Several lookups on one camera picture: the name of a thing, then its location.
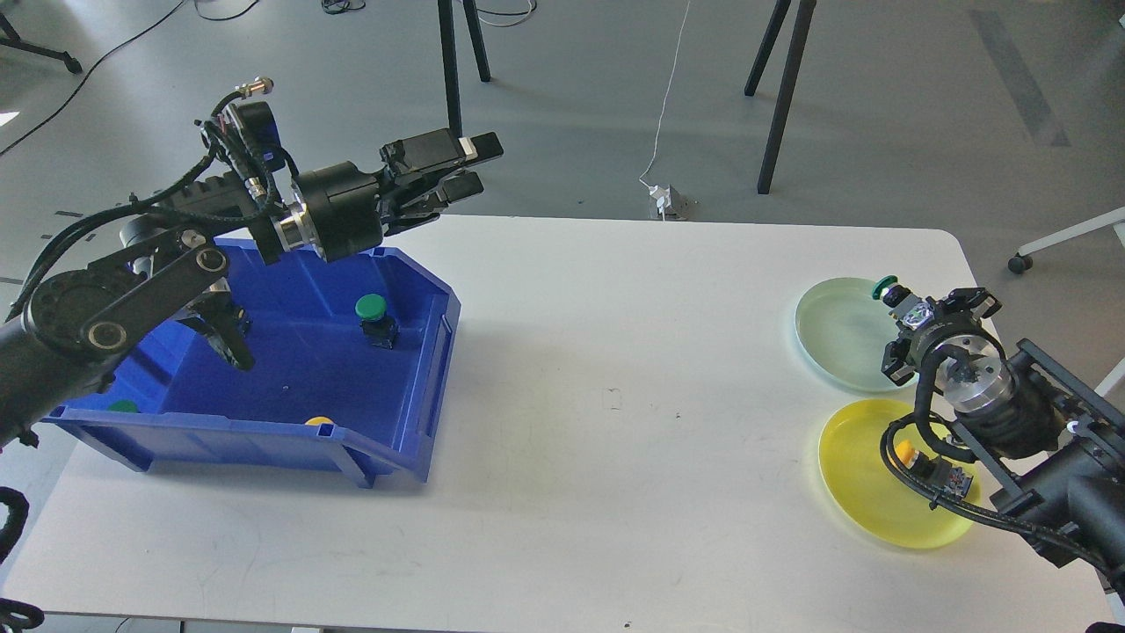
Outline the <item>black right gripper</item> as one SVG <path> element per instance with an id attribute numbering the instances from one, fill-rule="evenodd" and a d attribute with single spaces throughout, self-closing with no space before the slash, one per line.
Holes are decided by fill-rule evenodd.
<path id="1" fill-rule="evenodd" d="M 1001 342 L 982 324 L 1002 309 L 1002 302 L 987 288 L 957 288 L 943 300 L 932 301 L 936 320 L 920 331 L 900 329 L 896 324 L 897 337 L 883 350 L 881 373 L 896 386 L 919 376 L 924 359 L 943 346 L 965 349 L 972 355 L 1005 356 Z"/>

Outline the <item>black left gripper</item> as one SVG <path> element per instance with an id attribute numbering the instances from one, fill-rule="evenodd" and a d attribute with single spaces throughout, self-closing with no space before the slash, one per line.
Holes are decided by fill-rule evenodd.
<path id="1" fill-rule="evenodd" d="M 292 201 L 274 214 L 274 237 L 282 252 L 310 247 L 326 263 L 358 255 L 482 193 L 477 172 L 458 171 L 503 154 L 495 133 L 459 137 L 440 128 L 382 145 L 381 171 L 345 161 L 298 172 Z"/>

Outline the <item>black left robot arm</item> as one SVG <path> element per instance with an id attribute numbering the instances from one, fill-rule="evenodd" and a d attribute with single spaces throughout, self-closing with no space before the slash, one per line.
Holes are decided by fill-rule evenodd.
<path id="1" fill-rule="evenodd" d="M 375 172 L 349 161 L 302 171 L 266 103 L 273 87 L 256 76 L 220 97 L 197 123 L 207 151 L 184 177 L 74 221 L 33 261 L 3 322 L 4 444 L 39 445 L 36 422 L 108 391 L 164 322 L 184 322 L 230 365 L 251 369 L 245 314 L 220 291 L 222 234 L 248 229 L 269 265 L 304 247 L 334 263 L 482 193 L 475 166 L 504 153 L 494 133 L 446 127 L 385 145 Z"/>

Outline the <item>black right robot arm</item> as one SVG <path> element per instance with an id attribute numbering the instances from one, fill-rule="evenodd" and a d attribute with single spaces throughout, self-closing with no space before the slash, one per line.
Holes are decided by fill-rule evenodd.
<path id="1" fill-rule="evenodd" d="M 880 438 L 888 472 L 943 508 L 1019 535 L 1053 566 L 1081 560 L 1122 594 L 1122 413 L 1030 340 L 1006 353 L 981 287 L 917 296 L 896 275 L 872 299 L 896 322 L 881 370 L 915 378 L 911 413 Z"/>

